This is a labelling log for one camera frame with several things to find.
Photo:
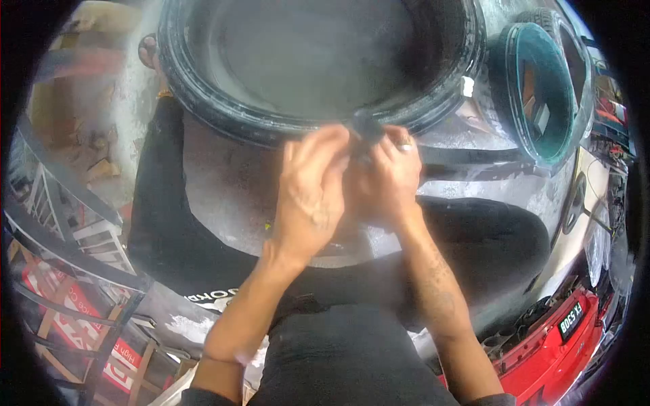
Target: hand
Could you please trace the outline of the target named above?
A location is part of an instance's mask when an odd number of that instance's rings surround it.
[[[283,258],[305,266],[332,239],[345,209],[349,139],[345,127],[329,125],[287,142],[270,241]]]
[[[388,221],[394,231],[401,230],[408,218],[419,212],[415,194],[420,183],[422,162],[413,137],[403,127],[385,125],[386,135],[370,149],[372,165],[355,165],[353,188],[366,211]],[[409,144],[409,151],[395,145]]]
[[[147,62],[150,66],[153,66],[153,69],[156,71],[158,78],[160,78],[159,90],[161,92],[169,91],[169,85],[167,83],[167,76],[163,73],[161,68],[161,62],[158,58],[157,42],[156,39],[152,36],[147,36],[144,39],[144,43],[147,47],[156,48],[156,52],[151,56],[145,47],[138,49],[140,58]]]

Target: sleeve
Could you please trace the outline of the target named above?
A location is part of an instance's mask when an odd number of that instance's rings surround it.
[[[181,395],[181,406],[237,406],[235,402],[204,389],[188,388]]]
[[[517,398],[511,394],[502,393],[473,400],[464,406],[515,406],[516,404]]]

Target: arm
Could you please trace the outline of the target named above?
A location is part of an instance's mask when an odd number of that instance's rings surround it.
[[[343,126],[333,125],[300,143],[287,143],[274,235],[207,335],[192,387],[241,403],[244,369],[264,339],[280,298],[330,241],[341,219],[348,138]]]
[[[415,141],[400,127],[386,126],[388,136],[370,152],[373,189],[382,213],[395,230],[427,329],[434,338],[450,392],[460,403],[503,393],[488,356],[478,343],[465,298],[426,228],[415,201],[422,164]],[[410,151],[396,144],[410,144]]]

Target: black shirt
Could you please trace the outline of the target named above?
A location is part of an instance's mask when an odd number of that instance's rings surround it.
[[[190,388],[183,405],[235,406]],[[458,405],[422,362],[395,315],[369,305],[332,306],[293,314],[269,334],[260,405]],[[515,405],[511,395],[472,405]]]

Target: person's left hand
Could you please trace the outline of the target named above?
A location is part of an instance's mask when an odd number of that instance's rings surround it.
[[[332,239],[345,209],[349,139],[345,127],[329,125],[287,142],[270,241],[278,255],[305,266]]]

